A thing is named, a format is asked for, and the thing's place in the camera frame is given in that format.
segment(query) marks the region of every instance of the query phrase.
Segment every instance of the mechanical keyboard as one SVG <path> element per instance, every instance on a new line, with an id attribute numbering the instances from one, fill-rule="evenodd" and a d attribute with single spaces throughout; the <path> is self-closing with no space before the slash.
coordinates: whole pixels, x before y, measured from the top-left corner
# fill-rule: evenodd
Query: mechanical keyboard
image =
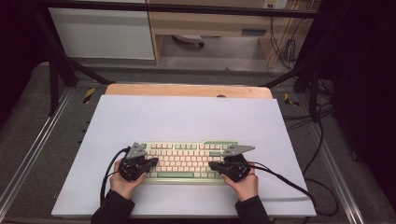
<path id="1" fill-rule="evenodd" d="M 223 161 L 221 153 L 236 141 L 141 142 L 146 158 L 158 158 L 145 184 L 224 184 L 218 172 L 212 171 L 210 161 Z"/>

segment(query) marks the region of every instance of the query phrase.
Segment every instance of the aluminum rail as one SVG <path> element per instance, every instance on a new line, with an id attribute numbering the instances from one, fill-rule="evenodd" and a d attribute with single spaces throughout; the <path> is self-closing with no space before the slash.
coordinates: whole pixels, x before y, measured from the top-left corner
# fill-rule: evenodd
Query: aluminum rail
<path id="1" fill-rule="evenodd" d="M 21 189 L 23 182 L 25 181 L 26 177 L 29 175 L 30 170 L 35 164 L 35 161 L 38 158 L 41 149 L 46 144 L 53 128 L 55 127 L 55 124 L 57 123 L 59 117 L 62 115 L 62 112 L 64 111 L 64 108 L 70 98 L 72 90 L 72 88 L 66 89 L 60 99 L 60 106 L 55 111 L 55 113 L 47 119 L 46 123 L 44 124 L 43 128 L 41 129 L 34 143 L 30 147 L 25 158 L 23 159 L 17 172 L 12 177 L 11 181 L 8 183 L 6 190 L 0 197 L 0 223 L 5 218 L 9 207 L 11 206 L 19 190 Z"/>

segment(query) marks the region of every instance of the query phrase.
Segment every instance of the person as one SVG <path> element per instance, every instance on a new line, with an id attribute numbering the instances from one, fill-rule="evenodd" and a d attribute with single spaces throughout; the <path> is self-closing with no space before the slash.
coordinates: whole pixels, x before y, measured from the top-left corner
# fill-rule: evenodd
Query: person
<path id="1" fill-rule="evenodd" d="M 120 161 L 114 164 L 114 171 L 119 170 Z M 221 175 L 225 184 L 236 193 L 238 202 L 235 204 L 236 212 L 241 224 L 267 224 L 270 223 L 262 201 L 259 197 L 259 178 L 254 169 L 250 169 L 247 177 L 234 183 L 227 175 Z M 131 201 L 134 190 L 143 183 L 146 173 L 139 176 L 136 181 L 127 181 L 119 173 L 110 177 L 110 190 L 102 205 L 96 210 L 91 219 L 91 224 L 108 224 L 128 222 L 128 217 L 134 210 Z"/>

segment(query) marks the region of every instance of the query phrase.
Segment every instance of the sleeve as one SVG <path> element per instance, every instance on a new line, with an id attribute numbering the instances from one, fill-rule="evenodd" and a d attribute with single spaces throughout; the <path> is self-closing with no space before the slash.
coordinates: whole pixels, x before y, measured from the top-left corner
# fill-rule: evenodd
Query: sleeve
<path id="1" fill-rule="evenodd" d="M 235 208 L 241 224 L 271 223 L 259 196 L 255 196 L 243 202 L 237 202 Z"/>
<path id="2" fill-rule="evenodd" d="M 134 210 L 134 202 L 126 200 L 116 191 L 110 190 L 103 204 L 93 214 L 91 224 L 126 224 L 132 210 Z"/>

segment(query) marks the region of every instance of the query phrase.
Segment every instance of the wrist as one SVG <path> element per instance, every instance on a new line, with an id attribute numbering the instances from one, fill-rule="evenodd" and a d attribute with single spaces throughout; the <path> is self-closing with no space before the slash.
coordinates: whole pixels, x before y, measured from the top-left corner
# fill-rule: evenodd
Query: wrist
<path id="1" fill-rule="evenodd" d="M 258 194 L 238 194 L 238 200 L 239 202 L 244 202 L 256 196 L 258 196 Z"/>

